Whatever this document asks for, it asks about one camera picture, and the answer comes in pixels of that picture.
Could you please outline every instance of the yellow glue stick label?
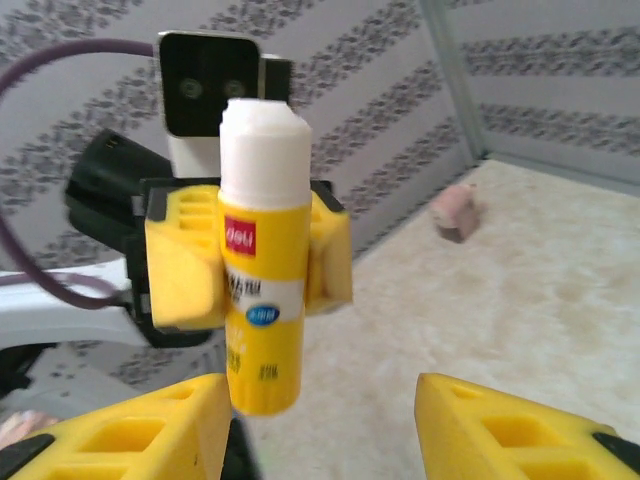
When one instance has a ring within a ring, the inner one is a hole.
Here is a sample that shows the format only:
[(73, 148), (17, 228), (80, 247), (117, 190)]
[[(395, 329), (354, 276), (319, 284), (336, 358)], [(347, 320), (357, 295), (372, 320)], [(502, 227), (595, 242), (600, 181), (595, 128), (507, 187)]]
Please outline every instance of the yellow glue stick label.
[(220, 195), (227, 376), (245, 415), (282, 412), (300, 393), (310, 207), (241, 209)]

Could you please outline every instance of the beige carpet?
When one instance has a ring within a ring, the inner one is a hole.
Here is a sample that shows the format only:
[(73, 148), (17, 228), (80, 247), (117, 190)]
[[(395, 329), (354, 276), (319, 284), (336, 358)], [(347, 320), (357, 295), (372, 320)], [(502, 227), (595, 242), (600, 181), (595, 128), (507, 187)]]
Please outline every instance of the beige carpet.
[(307, 322), (303, 392), (249, 425), (268, 480), (421, 479), (413, 399), (437, 371), (640, 442), (640, 199), (497, 162), (464, 245), (426, 213), (365, 257), (355, 304)]

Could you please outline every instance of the small pink object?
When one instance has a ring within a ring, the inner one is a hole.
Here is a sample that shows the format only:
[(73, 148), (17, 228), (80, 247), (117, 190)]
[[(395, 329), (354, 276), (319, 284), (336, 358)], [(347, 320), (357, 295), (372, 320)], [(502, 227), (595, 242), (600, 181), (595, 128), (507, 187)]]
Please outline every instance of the small pink object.
[(0, 425), (0, 450), (58, 421), (57, 418), (31, 410), (14, 413)]
[(429, 210), (443, 238), (462, 243), (480, 226), (475, 190), (475, 185), (451, 185), (431, 202)]

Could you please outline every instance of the glue stick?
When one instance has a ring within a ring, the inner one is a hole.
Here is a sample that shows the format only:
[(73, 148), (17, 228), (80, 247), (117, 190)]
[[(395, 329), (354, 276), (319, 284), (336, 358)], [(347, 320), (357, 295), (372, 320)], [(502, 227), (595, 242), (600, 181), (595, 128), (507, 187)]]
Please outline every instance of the glue stick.
[(311, 128), (285, 102), (232, 99), (220, 155), (231, 403), (245, 415), (274, 415), (300, 393)]

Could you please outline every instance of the wall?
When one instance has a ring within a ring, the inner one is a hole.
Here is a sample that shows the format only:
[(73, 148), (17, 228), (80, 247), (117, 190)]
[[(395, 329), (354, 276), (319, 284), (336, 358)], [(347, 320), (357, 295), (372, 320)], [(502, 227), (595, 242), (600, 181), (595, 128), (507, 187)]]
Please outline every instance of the wall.
[(445, 0), (489, 150), (640, 184), (637, 0)]
[[(471, 163), (412, 0), (3, 0), (0, 68), (64, 39), (152, 42), (158, 31), (197, 28), (249, 33), (266, 52), (296, 61), (294, 105), (314, 128), (313, 174), (335, 181), (357, 250)], [(43, 68), (10, 92), (0, 125), (1, 206), (40, 264), (112, 258), (64, 220), (61, 193), (103, 127), (168, 154), (150, 62), (93, 55)], [(158, 386), (180, 358), (92, 342), (77, 348), (139, 388)]]

